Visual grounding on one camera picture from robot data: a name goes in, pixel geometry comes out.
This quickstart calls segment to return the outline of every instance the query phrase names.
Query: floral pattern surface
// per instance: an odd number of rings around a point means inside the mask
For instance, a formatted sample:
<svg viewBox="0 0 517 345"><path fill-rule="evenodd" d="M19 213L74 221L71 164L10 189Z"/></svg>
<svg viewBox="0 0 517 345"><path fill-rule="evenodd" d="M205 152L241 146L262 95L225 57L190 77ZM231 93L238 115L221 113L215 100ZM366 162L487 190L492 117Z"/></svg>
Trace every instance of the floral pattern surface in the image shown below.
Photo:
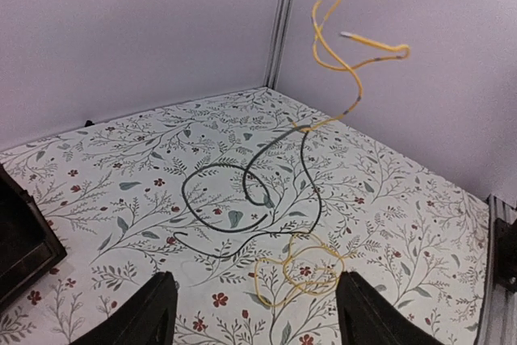
<svg viewBox="0 0 517 345"><path fill-rule="evenodd" d="M154 109L33 141L0 154L35 198L68 256L0 316L0 344L74 341L109 318L156 271L179 287L174 344L337 345L334 294L293 290L281 268L288 236L251 240L229 259L190 250L234 252L252 233L306 230L358 271L408 320L446 344L474 343L484 297L488 207L379 142L333 123L269 149L252 172L266 185L265 206L247 202L240 170L207 169L185 195L206 222L253 232L222 234L189 212L181 195L194 170L219 162L245 166L267 142L325 115L266 88ZM248 177L251 195L261 186ZM326 257L299 257L294 280L317 280ZM270 308L254 290L286 305Z"/></svg>

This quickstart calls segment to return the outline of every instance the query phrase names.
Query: black cable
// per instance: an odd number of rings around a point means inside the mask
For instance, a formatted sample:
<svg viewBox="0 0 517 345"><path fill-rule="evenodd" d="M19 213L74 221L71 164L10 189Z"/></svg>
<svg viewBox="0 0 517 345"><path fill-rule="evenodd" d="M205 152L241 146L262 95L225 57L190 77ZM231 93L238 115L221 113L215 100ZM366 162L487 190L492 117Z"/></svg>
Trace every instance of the black cable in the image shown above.
<svg viewBox="0 0 517 345"><path fill-rule="evenodd" d="M254 224L252 225L248 225L248 226L245 226L243 228L240 228L240 229L223 229L223 228L219 228L219 227L216 227L214 225L211 225L209 223L207 223L205 220L203 220L201 217L199 217L197 215L197 212L192 208L192 206L190 205L190 203L188 202L188 198L187 198L187 195L185 194L185 187L187 186L187 183L188 181L190 181L195 175L198 175L199 173L201 173L202 171L205 171L207 169L210 169L210 168L213 168L213 167L224 167L224 168L234 168L234 169L238 169L238 170L242 170L243 171L243 175L242 175L242 189L244 190L244 196L245 198L251 202L253 205L255 206L265 206L267 204L270 204L271 203L271 197L270 197L270 194L269 194L269 190L267 190L267 187L266 185L264 184L264 182L255 174L253 174L252 172L250 172L250 169L252 167L252 165L257 161L258 158L260 158L260 156L262 154L264 154L266 151L268 151L271 147L273 147L274 145L276 145L279 141L282 141L284 138L288 137L289 135L291 135L292 133L296 133L296 132L299 132L300 130L302 129L305 129L305 128L310 128L309 125L301 125L301 126L298 126L298 127L294 127L288 131L286 131L285 133L283 133L282 135L280 135L279 137L275 138L273 141L269 142L268 144L266 144L264 147L262 147L260 149L260 151L258 151L256 153L256 155L254 155L252 157L252 159L248 162L248 164L246 165L246 167L242 167L242 166L238 166L238 165L234 165L234 164L231 164L231 163L213 163L211 165L208 165L208 166L204 166L204 167L201 167L200 169L194 171L192 174L190 174L184 181L183 181L183 185L181 186L181 194L182 194L182 197L183 197L183 200L185 201L185 204L186 206L188 207L188 210L192 213L192 215L199 221L201 222L201 224L207 226L208 228L210 229L213 229L213 230L216 230L217 232L222 232L222 233L226 233L226 234L235 234L235 233L239 233L239 232L245 232L247 230L250 230L250 229L253 229L255 228L256 226L258 226L260 223L262 223L266 217L267 217L267 214L264 215L262 218L260 218L259 220L257 220ZM320 193L316 187L316 183L314 183L313 181L313 177L310 176L309 174L309 169L307 168L307 166L305 165L305 160L304 160L304 147L305 147L305 142L307 140L307 136L309 135L309 131L306 131L304 133L304 136L303 138L301 139L301 144L300 144L300 161L301 161L301 166L304 170L304 172L307 174L307 177L309 178L309 181L314 189L314 193L316 194L316 197L317 197L317 203L318 203L318 211L317 211L317 215L316 215L316 219L314 220L314 223L311 225L311 227L309 228L309 230L307 232L297 232L297 231L288 231L288 232L282 232L282 231L278 231L278 232L271 232L271 231L264 231L264 232L258 232L256 234L254 234L253 236L250 236L249 238L247 238L242 244L241 246L236 250L234 251L232 254L227 254L227 255L214 255L214 254L209 254L207 252L203 252L202 250L198 250L197 248L194 248L193 246L189 246L188 244L186 244L185 242L182 242L181 239L178 238L178 235L183 235L183 236L188 236L188 234L184 233L184 232L174 232L173 233L173 237L179 241L180 243L182 243L184 246L186 246L187 248L190 248L191 250L197 252L198 254L202 254L202 255L206 255L208 257L211 257L211 258L215 258L215 259L227 259L227 258L231 258L232 256L238 254L242 248L248 243L250 242L251 240L253 240L254 238L257 238L258 236L263 236L265 234L269 234L269 235L276 235L276 234L288 234L288 235L293 235L293 234L311 234L314 230L314 228L316 227L317 223L319 222L320 220L320 217L322 216L322 197L320 196ZM248 175L250 175L251 177L253 177L254 179L257 180L258 184L264 189L264 191L266 192L266 198L267 200L264 201L264 202L257 202L255 200L253 200L251 197L250 197L250 193L248 192L248 188L246 186L246 179L248 177Z"/></svg>

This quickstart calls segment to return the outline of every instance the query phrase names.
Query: hanging yellow cable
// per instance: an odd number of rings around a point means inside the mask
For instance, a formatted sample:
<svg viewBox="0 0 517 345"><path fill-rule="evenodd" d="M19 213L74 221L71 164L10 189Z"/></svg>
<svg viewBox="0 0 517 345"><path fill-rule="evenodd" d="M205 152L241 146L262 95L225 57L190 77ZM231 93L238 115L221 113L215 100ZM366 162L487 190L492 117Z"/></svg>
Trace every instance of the hanging yellow cable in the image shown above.
<svg viewBox="0 0 517 345"><path fill-rule="evenodd" d="M323 25L328 20L328 18L332 15L332 13L336 10L336 8L338 8L339 3L341 3L341 1L342 0L336 0L336 2L332 5L332 7L328 10L326 15L323 17L323 21L322 21L321 24L317 24L316 16L317 16L317 10L319 9L319 7L322 4L323 0L317 0L314 3L312 14L311 14L312 21L313 21L313 28L314 28L314 32L315 32L314 42L313 42L313 57L314 57L314 59L316 60L316 62L319 65L321 65L321 66L323 66L323 67L325 67L327 69L336 70L338 72L350 72L352 77L355 79L355 83L357 84L357 87L358 87L358 90L359 90L358 91L358 95L357 95L357 99L343 113L341 113L341 114L339 114L339 115L337 115L335 117L332 117L330 119L323 120L323 121L315 124L311 128L301 129L301 131L303 131L303 132L313 131L314 129L316 129L318 127L321 127L322 125L325 125L325 124L327 124L327 123L329 123L331 121L341 120L347 113L352 112L352 110L357 106L359 101L361 101L361 99L363 98L363 84L362 84L362 82L361 82L361 80L359 78L359 75L355 72L356 69L358 69L358 68L360 68L362 66L365 66L367 64L371 64L373 62L389 61L389 60L403 60L403 59L405 59L405 58L410 56L410 47L407 44L399 44L398 46L390 46L388 44L383 44L381 42L376 42L374 40L370 40L368 38L364 38L363 36L358 36L356 34L351 34L351 33L348 33L348 32L342 32L341 36L349 38L351 40L354 40L355 42L359 42L361 44L365 44L365 45L373 47L373 48L378 48L380 50L385 50L385 51L391 52L391 53L404 52L402 55L398 55L398 56L387 56L387 57L371 58L369 60L362 61L362 62L360 62L357 65L353 65L353 66L348 65L341 57L339 57L334 52L334 50L332 50L332 48L330 48L330 46L326 43L325 38L323 38L323 35L322 35ZM334 58L341 66L330 65L330 64L326 64L325 62L323 62L320 59L319 54L317 52L317 44L318 43L320 43L323 46L323 48L330 54L330 56L332 58Z"/></svg>
<svg viewBox="0 0 517 345"><path fill-rule="evenodd" d="M317 0L314 3L312 14L311 14L312 21L313 21L313 28L314 28L314 32L315 32L314 42L313 42L313 57L314 57L314 59L316 60L316 62L319 65L321 65L321 66L323 66L323 67L325 67L327 69L335 70L335 71L338 71L338 72L349 72L352 75L352 77L355 79L355 82L356 82L358 90L359 90L358 95L357 95L357 99L343 113L341 113L341 114L339 114L339 115L337 115L335 117L329 118L327 120L323 120L323 121L315 124L313 127L303 128L303 129L300 130L300 131L303 131L303 132L313 131L314 129L316 129L318 127L321 127L322 125L328 124L331 121L341 120L347 113L350 113L357 106L359 101L361 101L361 99L363 98L363 84L361 83L361 80L360 80L358 74L355 72L356 69L358 69L358 68L360 68L362 66L365 66L367 64L371 64L373 62L378 62L378 61L403 60L403 59L407 58L410 55L410 47L407 44L399 44L398 46L389 46L387 44L382 44L381 42L376 42L374 40L370 40L370 39L364 38L362 36L357 36L356 34L351 34L351 33L348 33L348 32L342 32L341 36L343 36L345 38L349 38L351 40L354 40L355 42L359 42L360 44L365 44L367 46L370 46L370 47L373 47L373 48L378 48L380 50L385 50L386 52L391 52L391 53L404 52L402 55L371 58L369 60L362 61L362 62L360 62L357 65L353 65L353 66L348 65L343 59L341 59L330 48L330 46L326 43L326 41L325 41L325 39L323 38L323 35L322 35L323 25L328 20L328 18L332 15L332 13L336 10L336 8L338 8L339 3L341 3L341 1L342 0L337 0L332 5L332 7L329 9L329 11L326 13L326 15L323 17L323 21L322 21L321 24L317 24L316 14L317 14L317 10L319 9L319 7L322 4L323 0ZM323 62L320 59L320 57L318 55L318 52L317 52L317 44L318 43L320 43L323 46L323 48L330 54L330 56L333 57L341 66L330 65L330 64L326 64L325 62ZM292 244L294 242L294 238L296 237L296 235L293 234L291 236L291 238L289 239L288 255L287 255L287 258L285 260L275 260L275 259L269 259L269 258L260 258L260 259L256 260L255 268L254 268L255 292L257 294L257 298L264 305L270 306L270 307L279 307L281 305L285 305L286 303L288 303L289 301L291 301L295 297L296 291L300 291L302 293L313 295L313 296L318 296L318 295L325 295L325 294L327 294L329 292L332 292L337 287L338 281L339 281L339 274L341 274L341 272L345 270L345 259L347 257L341 256L337 251L332 250L331 248L329 248L315 234L310 234L309 236L313 240L315 240L318 243L318 245L306 247L306 248L300 250L299 252L296 252L295 254L293 254L292 253ZM323 250L327 254L335 257L341 263L341 266L342 266L341 271L335 271L333 267L331 267L331 268L328 268L328 267L316 267L315 271L323 271L323 273L328 273L329 276L330 276L330 279L329 280L323 280L323 281L309 280L309 281L304 281L304 282L296 282L289 275L288 267L289 267L290 264L293 263L293 261L296 258L298 258L299 256L301 256L302 254L306 253L309 250ZM285 277L286 281L289 282L290 285L292 286L291 291L288 293L288 295L282 301L279 301L277 303L271 303L269 300L267 300L266 298L264 298L262 296L262 294L260 292L260 287L259 287L259 265L260 265L260 263L274 263L274 264L278 264L278 265L282 266L282 272L284 274L284 277ZM312 290L311 289L311 287L313 287L313 286L329 286L329 287L328 288L324 288L323 290L318 290L317 291L317 290Z"/></svg>

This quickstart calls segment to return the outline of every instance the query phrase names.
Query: black tray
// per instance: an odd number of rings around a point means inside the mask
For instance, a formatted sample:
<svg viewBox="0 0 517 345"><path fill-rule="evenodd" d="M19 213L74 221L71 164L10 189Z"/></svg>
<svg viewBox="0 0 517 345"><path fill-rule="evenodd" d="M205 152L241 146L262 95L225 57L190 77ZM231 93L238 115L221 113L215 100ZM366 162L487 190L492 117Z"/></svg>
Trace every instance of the black tray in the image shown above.
<svg viewBox="0 0 517 345"><path fill-rule="evenodd" d="M171 345L178 290L158 272L106 321L70 345Z"/></svg>
<svg viewBox="0 0 517 345"><path fill-rule="evenodd" d="M65 256L34 199L0 164L0 312Z"/></svg>
<svg viewBox="0 0 517 345"><path fill-rule="evenodd" d="M336 288L343 345L440 345L404 318L357 272L344 272Z"/></svg>

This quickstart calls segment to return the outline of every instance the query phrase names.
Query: white wall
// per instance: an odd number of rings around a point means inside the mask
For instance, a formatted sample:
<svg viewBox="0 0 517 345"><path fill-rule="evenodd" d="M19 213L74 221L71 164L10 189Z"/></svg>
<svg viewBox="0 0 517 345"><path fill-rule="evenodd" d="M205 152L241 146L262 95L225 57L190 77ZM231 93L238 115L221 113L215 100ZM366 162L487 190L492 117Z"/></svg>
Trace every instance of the white wall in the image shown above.
<svg viewBox="0 0 517 345"><path fill-rule="evenodd" d="M0 0L0 149L259 86L276 0Z"/></svg>
<svg viewBox="0 0 517 345"><path fill-rule="evenodd" d="M294 0L279 90L333 115L356 87L311 57L314 1ZM359 71L364 100L347 123L483 199L496 191L515 201L517 0L344 0L324 35L355 63L383 53L340 31L413 49Z"/></svg>

